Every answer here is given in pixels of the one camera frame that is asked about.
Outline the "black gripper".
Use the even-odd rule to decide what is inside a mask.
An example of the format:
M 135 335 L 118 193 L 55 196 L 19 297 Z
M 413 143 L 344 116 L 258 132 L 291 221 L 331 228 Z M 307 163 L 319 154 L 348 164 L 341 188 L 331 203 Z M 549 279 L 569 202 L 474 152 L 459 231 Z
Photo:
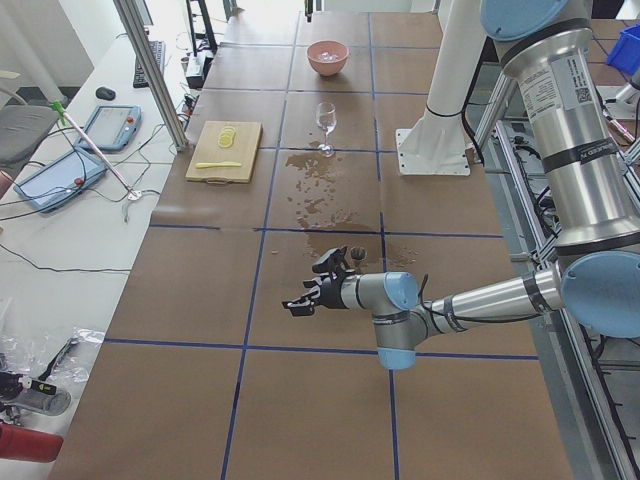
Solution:
M 312 272 L 321 276 L 304 280 L 302 284 L 307 291 L 297 299 L 283 300 L 283 308 L 294 317 L 311 316 L 318 305 L 329 309 L 356 309 L 357 276 L 352 275 L 355 270 L 347 262 L 346 253 L 346 246 L 326 251 L 312 265 Z

